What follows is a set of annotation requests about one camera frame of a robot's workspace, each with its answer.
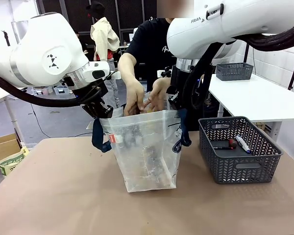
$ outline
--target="blue strap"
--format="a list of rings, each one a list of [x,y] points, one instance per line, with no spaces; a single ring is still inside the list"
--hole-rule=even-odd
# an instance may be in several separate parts
[[[187,109],[180,109],[178,113],[181,118],[181,129],[182,129],[182,136],[181,136],[181,143],[185,147],[189,147],[192,144],[190,136],[188,134],[188,129],[186,127],[186,116],[187,116]]]
[[[103,143],[103,128],[101,126],[99,118],[96,118],[94,120],[92,144],[103,153],[108,152],[112,149],[110,141]]]

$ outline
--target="brand logo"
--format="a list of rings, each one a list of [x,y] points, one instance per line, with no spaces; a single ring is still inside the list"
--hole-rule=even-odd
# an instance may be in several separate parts
[[[167,48],[167,46],[164,46],[164,47],[162,48],[162,51],[163,51],[164,53],[166,53],[167,51],[170,52],[170,50],[169,50],[169,48]]]
[[[179,152],[181,152],[181,150],[182,150],[182,142],[181,142],[181,140],[179,140],[179,141],[173,146],[172,151],[173,151],[174,153],[179,153]]]
[[[195,22],[197,22],[197,21],[201,21],[202,23],[205,21],[205,19],[202,19],[201,17],[198,17],[198,18],[196,18],[196,19],[193,19],[192,21],[191,21],[191,24],[192,23],[195,23]]]
[[[56,57],[56,56],[53,56],[53,55],[51,55],[51,54],[47,56],[47,58],[49,58],[49,57],[51,58],[51,63],[52,63],[52,64],[49,66],[49,68],[51,68],[51,67],[57,67],[57,69],[58,69],[59,67],[54,63],[54,60],[55,60],[57,57]]]

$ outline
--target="beige tabletop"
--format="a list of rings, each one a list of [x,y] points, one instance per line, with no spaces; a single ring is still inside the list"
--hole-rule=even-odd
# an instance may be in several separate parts
[[[269,184],[217,185],[193,144],[177,189],[127,193],[89,137],[40,142],[0,184],[0,235],[294,235],[294,160]]]

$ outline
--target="gray plastic basket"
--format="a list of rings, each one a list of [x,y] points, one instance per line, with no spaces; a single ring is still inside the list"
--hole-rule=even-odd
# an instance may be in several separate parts
[[[216,67],[216,75],[221,81],[249,80],[253,68],[246,63],[220,64]]]
[[[268,183],[283,152],[245,117],[204,118],[199,120],[199,148],[217,184]],[[240,135],[251,154],[241,147],[228,146],[229,139]]]

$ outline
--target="clear plastic bag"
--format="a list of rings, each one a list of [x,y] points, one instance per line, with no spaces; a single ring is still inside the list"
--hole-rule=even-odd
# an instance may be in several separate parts
[[[180,118],[175,110],[100,120],[128,192],[176,188]]]

